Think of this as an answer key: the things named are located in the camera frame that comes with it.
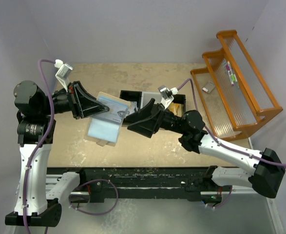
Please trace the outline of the white patterned credit card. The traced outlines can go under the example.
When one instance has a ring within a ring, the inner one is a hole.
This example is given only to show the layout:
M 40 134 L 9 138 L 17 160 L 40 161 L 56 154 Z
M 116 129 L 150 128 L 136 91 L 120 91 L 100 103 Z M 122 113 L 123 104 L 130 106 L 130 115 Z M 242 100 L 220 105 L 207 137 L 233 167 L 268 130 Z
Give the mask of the white patterned credit card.
M 122 124 L 125 115 L 128 112 L 130 103 L 129 102 L 119 102 L 119 101 L 112 101 L 108 104 L 109 113 L 108 113 L 108 120 L 116 123 Z

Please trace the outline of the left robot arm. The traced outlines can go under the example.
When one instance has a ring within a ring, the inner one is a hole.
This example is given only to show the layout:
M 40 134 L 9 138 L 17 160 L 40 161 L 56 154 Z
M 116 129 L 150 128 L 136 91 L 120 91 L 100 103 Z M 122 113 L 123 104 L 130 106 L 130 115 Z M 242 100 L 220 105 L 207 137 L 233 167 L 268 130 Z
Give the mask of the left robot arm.
M 21 158 L 19 194 L 14 210 L 5 216 L 7 226 L 55 227 L 69 193 L 82 191 L 86 177 L 66 172 L 46 191 L 47 164 L 56 126 L 55 114 L 71 112 L 75 119 L 109 111 L 109 107 L 87 93 L 80 81 L 69 83 L 47 96 L 33 82 L 22 81 L 14 88 L 18 109 L 18 144 Z

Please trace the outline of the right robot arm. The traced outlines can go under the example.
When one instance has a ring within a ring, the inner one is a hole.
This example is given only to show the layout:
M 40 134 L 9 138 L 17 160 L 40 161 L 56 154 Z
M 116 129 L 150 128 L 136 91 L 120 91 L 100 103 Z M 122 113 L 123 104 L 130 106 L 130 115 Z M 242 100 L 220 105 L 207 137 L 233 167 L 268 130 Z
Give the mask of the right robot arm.
M 250 187 L 268 198 L 277 196 L 286 172 L 277 153 L 270 148 L 263 151 L 243 148 L 215 137 L 197 110 L 187 111 L 179 117 L 151 99 L 141 110 L 128 115 L 126 121 L 129 122 L 128 130 L 148 138 L 159 129 L 179 133 L 178 141 L 185 150 L 235 165 L 230 169 L 217 166 L 206 176 L 203 183 L 209 191 L 231 185 Z

